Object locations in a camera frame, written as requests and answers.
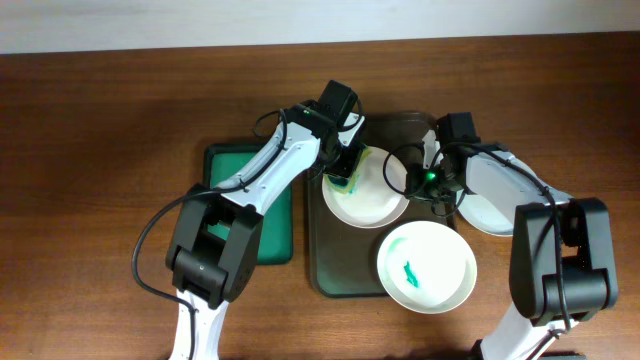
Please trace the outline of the grey plate with green stain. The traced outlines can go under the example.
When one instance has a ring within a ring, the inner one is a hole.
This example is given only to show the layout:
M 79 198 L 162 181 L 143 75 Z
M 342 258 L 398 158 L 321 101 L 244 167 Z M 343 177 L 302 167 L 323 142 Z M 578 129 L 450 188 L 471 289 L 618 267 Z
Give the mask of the grey plate with green stain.
M 459 212 L 476 229 L 507 237 L 513 234 L 517 206 L 548 201 L 529 177 L 499 162 L 497 157 L 529 173 L 543 188 L 547 184 L 511 152 L 495 151 L 494 157 L 479 153 L 466 160 L 458 177 L 467 192 Z

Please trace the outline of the pink-white plate with stain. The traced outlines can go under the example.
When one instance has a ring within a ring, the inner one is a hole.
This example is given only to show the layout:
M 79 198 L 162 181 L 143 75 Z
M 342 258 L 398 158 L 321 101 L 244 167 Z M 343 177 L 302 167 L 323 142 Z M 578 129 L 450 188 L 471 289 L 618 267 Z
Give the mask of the pink-white plate with stain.
M 368 147 L 346 186 L 336 185 L 328 175 L 323 176 L 324 201 L 339 220 L 353 227 L 373 229 L 392 223 L 404 213 L 409 200 L 388 186 L 383 170 L 396 189 L 405 188 L 407 170 L 395 156 L 383 167 L 387 155 L 384 149 Z

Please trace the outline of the green yellow sponge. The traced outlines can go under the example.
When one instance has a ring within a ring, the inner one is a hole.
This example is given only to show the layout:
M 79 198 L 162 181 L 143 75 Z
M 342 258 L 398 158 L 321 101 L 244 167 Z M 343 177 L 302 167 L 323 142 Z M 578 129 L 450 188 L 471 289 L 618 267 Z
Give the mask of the green yellow sponge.
M 336 191 L 349 192 L 354 187 L 358 167 L 370 153 L 370 148 L 362 143 L 342 148 L 337 159 L 325 169 L 324 179 Z

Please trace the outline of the white plate with green stain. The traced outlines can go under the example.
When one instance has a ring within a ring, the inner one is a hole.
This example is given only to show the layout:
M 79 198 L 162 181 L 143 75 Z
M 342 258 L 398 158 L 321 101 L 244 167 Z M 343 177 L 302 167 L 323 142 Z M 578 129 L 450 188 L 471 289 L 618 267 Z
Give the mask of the white plate with green stain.
M 389 232 L 376 256 L 386 293 L 402 307 L 441 314 L 462 305 L 477 280 L 475 255 L 455 230 L 430 221 L 413 221 Z

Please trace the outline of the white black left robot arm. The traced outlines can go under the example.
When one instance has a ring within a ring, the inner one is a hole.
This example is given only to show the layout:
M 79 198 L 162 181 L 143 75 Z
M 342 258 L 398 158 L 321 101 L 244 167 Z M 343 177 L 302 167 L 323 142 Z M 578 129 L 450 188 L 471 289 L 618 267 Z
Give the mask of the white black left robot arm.
M 281 110 L 279 120 L 243 168 L 185 195 L 165 259 L 179 302 L 174 359 L 217 358 L 227 309 L 257 265 L 264 216 L 289 184 L 309 168 L 341 185 L 354 175 L 364 115 L 350 87 L 331 80 L 319 99 Z

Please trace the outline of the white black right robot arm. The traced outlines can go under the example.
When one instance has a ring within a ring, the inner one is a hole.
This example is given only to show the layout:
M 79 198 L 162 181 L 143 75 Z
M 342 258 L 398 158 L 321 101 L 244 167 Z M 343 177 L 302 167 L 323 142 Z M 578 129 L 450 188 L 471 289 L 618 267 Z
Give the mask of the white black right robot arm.
M 413 143 L 423 160 L 409 167 L 403 195 L 459 209 L 472 197 L 499 214 L 512 235 L 512 303 L 478 340 L 474 359 L 540 359 L 619 296 L 607 206 L 554 189 L 501 143 L 485 143 L 470 113 L 449 113 Z

